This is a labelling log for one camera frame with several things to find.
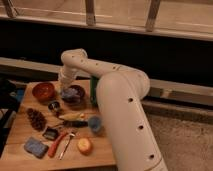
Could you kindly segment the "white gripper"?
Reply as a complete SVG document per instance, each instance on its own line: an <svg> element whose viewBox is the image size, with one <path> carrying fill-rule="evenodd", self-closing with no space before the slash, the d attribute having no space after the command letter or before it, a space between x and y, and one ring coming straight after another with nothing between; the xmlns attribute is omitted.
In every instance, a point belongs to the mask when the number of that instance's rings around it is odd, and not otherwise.
<svg viewBox="0 0 213 171"><path fill-rule="evenodd" d="M58 73L58 81L62 89L67 89L71 83L76 79L77 70L62 66Z"/></svg>

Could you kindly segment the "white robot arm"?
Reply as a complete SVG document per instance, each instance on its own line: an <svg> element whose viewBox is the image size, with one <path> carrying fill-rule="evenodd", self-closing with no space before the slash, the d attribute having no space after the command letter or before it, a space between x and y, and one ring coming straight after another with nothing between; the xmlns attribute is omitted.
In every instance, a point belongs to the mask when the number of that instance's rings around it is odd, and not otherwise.
<svg viewBox="0 0 213 171"><path fill-rule="evenodd" d="M118 171L168 171L141 100L150 80L141 70L93 60L83 49L66 50L59 80L63 88L82 70L98 79L96 99Z"/></svg>

